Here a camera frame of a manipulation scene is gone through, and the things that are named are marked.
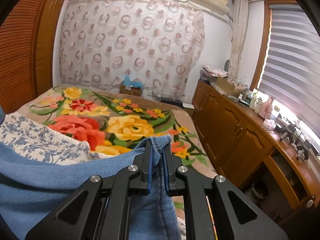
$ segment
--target jeans seam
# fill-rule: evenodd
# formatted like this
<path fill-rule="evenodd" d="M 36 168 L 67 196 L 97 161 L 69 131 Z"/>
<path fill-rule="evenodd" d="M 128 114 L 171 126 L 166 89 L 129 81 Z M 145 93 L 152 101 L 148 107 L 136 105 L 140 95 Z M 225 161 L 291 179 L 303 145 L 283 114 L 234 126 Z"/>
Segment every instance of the jeans seam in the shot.
<path fill-rule="evenodd" d="M 156 147 L 157 147 L 159 153 L 161 153 L 160 152 L 160 148 L 158 146 L 158 143 L 156 141 L 156 138 L 154 137 L 153 139 L 154 139 L 154 142 L 156 144 Z M 166 235 L 167 235 L 167 239 L 170 240 L 169 233 L 168 233 L 168 227 L 167 227 L 167 223 L 165 222 L 164 213 L 163 213 L 163 207 L 162 207 L 162 186 L 163 186 L 162 185 L 162 179 L 163 179 L 163 175 L 162 175 L 162 172 L 161 172 L 161 165 L 159 165 L 159 169 L 160 169 L 160 185 L 161 185 L 161 187 L 160 187 L 160 211 L 161 211 L 161 216 L 162 216 L 162 219 L 163 219 L 164 229 L 165 229 L 165 232 L 166 232 Z"/>

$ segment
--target pink item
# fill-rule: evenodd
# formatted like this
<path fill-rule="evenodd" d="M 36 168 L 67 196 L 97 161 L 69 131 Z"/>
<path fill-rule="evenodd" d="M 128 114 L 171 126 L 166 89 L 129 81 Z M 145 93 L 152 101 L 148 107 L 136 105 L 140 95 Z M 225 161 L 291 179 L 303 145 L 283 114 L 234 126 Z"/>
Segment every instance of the pink item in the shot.
<path fill-rule="evenodd" d="M 268 101 L 264 102 L 260 108 L 259 115 L 262 118 L 265 118 L 265 115 L 267 115 L 268 112 L 271 113 L 272 111 L 272 102 L 273 102 L 273 97 L 269 97 Z"/>

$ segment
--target roller blind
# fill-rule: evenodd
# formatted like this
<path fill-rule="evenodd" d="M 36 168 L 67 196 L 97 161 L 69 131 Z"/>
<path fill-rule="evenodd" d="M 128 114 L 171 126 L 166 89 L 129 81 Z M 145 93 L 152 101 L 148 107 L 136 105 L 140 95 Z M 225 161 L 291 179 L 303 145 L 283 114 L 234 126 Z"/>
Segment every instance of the roller blind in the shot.
<path fill-rule="evenodd" d="M 270 5 L 271 32 L 259 91 L 320 137 L 320 37 L 298 5 Z"/>

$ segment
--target wooden countertop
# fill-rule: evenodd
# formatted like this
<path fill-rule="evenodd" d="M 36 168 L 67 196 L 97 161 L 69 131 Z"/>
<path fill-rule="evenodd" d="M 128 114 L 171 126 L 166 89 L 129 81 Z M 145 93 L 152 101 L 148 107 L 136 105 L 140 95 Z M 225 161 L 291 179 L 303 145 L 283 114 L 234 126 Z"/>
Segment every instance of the wooden countertop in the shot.
<path fill-rule="evenodd" d="M 264 119 L 256 114 L 252 109 L 223 96 L 223 99 L 237 108 L 247 119 L 252 121 L 258 129 L 267 137 L 275 148 L 283 155 L 302 182 L 307 194 L 314 196 L 314 207 L 320 201 L 320 183 L 312 169 L 302 160 L 297 160 L 297 151 L 289 144 L 288 140 L 279 141 L 280 134 L 267 130 L 262 124 Z"/>

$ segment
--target bottle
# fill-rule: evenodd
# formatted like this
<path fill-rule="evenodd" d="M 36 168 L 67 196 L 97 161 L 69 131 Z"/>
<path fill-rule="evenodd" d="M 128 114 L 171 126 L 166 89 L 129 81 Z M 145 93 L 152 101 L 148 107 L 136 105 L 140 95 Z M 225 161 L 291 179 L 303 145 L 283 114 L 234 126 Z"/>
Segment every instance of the bottle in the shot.
<path fill-rule="evenodd" d="M 272 102 L 273 102 L 273 97 L 269 97 L 268 100 L 263 103 L 263 105 L 262 105 L 262 107 L 260 108 L 260 111 L 259 111 L 259 115 L 262 118 L 266 118 L 267 117 L 267 113 L 270 113 L 270 115 L 271 115 Z"/>
<path fill-rule="evenodd" d="M 263 101 L 262 101 L 261 98 L 259 98 L 258 101 L 257 101 L 257 105 L 256 105 L 256 107 L 254 108 L 254 112 L 255 112 L 256 114 L 259 113 L 260 108 L 262 107 L 262 105 L 263 105 Z"/>
<path fill-rule="evenodd" d="M 252 98 L 251 98 L 251 101 L 250 101 L 250 104 L 249 104 L 249 108 L 254 109 L 256 104 L 257 104 L 257 93 L 254 93 Z"/>

